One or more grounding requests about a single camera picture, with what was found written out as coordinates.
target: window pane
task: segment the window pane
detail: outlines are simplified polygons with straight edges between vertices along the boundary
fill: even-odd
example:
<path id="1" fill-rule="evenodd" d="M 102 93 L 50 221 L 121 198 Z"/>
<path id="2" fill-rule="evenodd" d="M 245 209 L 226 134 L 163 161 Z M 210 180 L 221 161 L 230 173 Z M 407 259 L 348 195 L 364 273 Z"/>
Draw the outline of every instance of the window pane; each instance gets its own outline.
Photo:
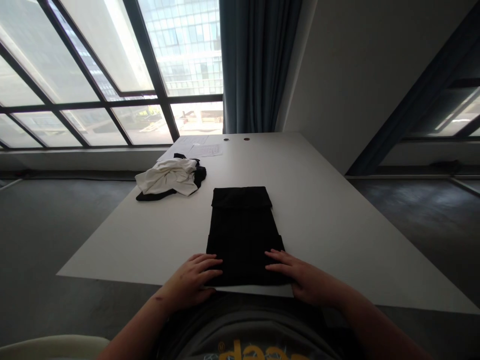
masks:
<path id="1" fill-rule="evenodd" d="M 42 147 L 5 114 L 0 114 L 0 140 L 11 148 Z"/>
<path id="2" fill-rule="evenodd" d="M 454 136 L 479 114 L 480 87 L 446 89 L 408 136 Z"/>
<path id="3" fill-rule="evenodd" d="M 49 147 L 82 146 L 52 112 L 19 112 L 13 115 Z"/>
<path id="4" fill-rule="evenodd" d="M 61 0 L 122 92 L 153 90 L 122 0 Z"/>
<path id="5" fill-rule="evenodd" d="M 112 102 L 112 101 L 119 101 L 119 100 L 138 100 L 138 99 L 156 99 L 157 98 L 155 95 L 126 96 L 126 97 L 119 96 L 117 91 L 115 91 L 112 84 L 103 73 L 103 71 L 100 70 L 100 67 L 94 61 L 91 54 L 87 51 L 85 46 L 80 42 L 80 39 L 77 37 L 77 35 L 75 35 L 74 31 L 72 30 L 70 25 L 68 25 L 68 23 L 65 21 L 62 14 L 60 14 L 60 11 L 57 9 L 55 4 L 51 0 L 48 0 L 48 3 L 50 7 L 53 9 L 53 13 L 60 21 L 60 24 L 65 29 L 66 34 L 68 35 L 73 46 L 76 49 L 76 52 L 80 55 L 88 71 L 90 71 L 90 74 L 93 76 L 93 80 L 97 83 L 98 87 L 100 88 L 100 91 L 103 93 L 103 96 L 107 101 Z"/>
<path id="6" fill-rule="evenodd" d="M 480 136 L 480 128 L 472 132 L 470 136 Z"/>
<path id="7" fill-rule="evenodd" d="M 194 5 L 154 1 L 151 6 L 149 0 L 138 2 L 144 19 L 160 14 L 166 17 L 162 21 L 147 21 L 146 25 L 168 96 L 222 94 L 220 21 L 215 12 L 211 17 L 204 11 L 209 2 L 218 8 L 219 0 L 200 0 Z M 157 41 L 156 34 L 163 41 Z M 218 66 L 212 66 L 214 60 Z M 193 84 L 191 79 L 199 81 Z M 209 80 L 217 80 L 220 86 L 210 87 Z"/>
<path id="8" fill-rule="evenodd" d="M 0 40 L 54 103 L 99 100 L 36 0 L 2 1 Z"/>
<path id="9" fill-rule="evenodd" d="M 42 100 L 1 56 L 0 104 L 4 107 L 43 104 Z"/>
<path id="10" fill-rule="evenodd" d="M 134 145 L 173 144 L 160 105 L 112 107 Z"/>
<path id="11" fill-rule="evenodd" d="M 92 146 L 127 145 L 104 108 L 62 111 Z"/>
<path id="12" fill-rule="evenodd" d="M 183 135 L 221 134 L 224 128 L 223 102 L 172 104 L 176 126 Z"/>

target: yellow print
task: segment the yellow print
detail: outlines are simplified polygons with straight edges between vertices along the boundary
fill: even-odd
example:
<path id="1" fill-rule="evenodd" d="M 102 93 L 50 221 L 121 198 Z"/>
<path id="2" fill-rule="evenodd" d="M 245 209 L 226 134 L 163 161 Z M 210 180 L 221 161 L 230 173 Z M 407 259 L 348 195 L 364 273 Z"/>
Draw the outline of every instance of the yellow print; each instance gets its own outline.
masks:
<path id="1" fill-rule="evenodd" d="M 265 350 L 265 354 L 262 349 L 255 345 L 248 345 L 242 351 L 242 346 L 240 345 L 239 339 L 233 341 L 233 351 L 221 353 L 218 357 L 218 360 L 228 360 L 229 357 L 232 357 L 234 360 L 265 360 L 265 355 L 267 355 L 268 359 L 272 358 L 275 354 L 277 355 L 275 358 L 280 360 L 310 360 L 308 357 L 300 354 L 292 354 L 291 359 L 289 359 L 284 351 L 276 346 L 270 346 L 267 348 Z"/>

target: wall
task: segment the wall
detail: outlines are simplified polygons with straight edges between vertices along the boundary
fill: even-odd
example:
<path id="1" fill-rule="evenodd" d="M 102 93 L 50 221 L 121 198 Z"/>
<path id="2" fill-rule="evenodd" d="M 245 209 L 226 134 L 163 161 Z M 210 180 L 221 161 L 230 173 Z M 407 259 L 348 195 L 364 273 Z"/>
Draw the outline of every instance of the wall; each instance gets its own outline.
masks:
<path id="1" fill-rule="evenodd" d="M 480 142 L 400 142 L 383 159 L 381 166 L 423 166 L 459 160 L 480 164 Z"/>
<path id="2" fill-rule="evenodd" d="M 166 151 L 162 147 L 91 150 L 32 150 L 0 153 L 0 171 L 145 171 Z"/>
<path id="3" fill-rule="evenodd" d="M 283 131 L 345 174 L 475 2 L 319 1 Z"/>

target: curtain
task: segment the curtain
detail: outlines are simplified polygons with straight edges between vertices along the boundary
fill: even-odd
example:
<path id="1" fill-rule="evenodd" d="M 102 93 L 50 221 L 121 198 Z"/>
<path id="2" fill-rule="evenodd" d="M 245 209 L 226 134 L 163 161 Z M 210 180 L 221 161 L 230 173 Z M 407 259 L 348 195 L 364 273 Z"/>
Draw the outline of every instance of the curtain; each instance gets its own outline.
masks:
<path id="1" fill-rule="evenodd" d="M 220 0 L 223 133 L 275 131 L 301 0 Z"/>

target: hand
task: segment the hand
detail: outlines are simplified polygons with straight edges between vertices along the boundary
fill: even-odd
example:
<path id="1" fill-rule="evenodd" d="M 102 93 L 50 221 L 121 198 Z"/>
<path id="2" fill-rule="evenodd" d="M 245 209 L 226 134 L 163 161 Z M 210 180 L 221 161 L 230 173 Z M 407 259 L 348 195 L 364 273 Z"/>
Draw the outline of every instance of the hand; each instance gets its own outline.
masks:
<path id="1" fill-rule="evenodd" d="M 280 262 L 267 265 L 265 269 L 294 279 L 296 283 L 291 285 L 293 296 L 304 303 L 340 308 L 349 297 L 357 294 L 347 284 L 283 250 L 271 249 L 271 252 L 265 251 L 265 255 Z"/>
<path id="2" fill-rule="evenodd" d="M 223 260 L 216 257 L 217 255 L 212 254 L 191 256 L 153 298 L 161 301 L 170 314 L 203 303 L 215 293 L 215 289 L 202 289 L 202 287 L 207 281 L 222 274 L 222 270 L 207 270 L 222 263 Z"/>

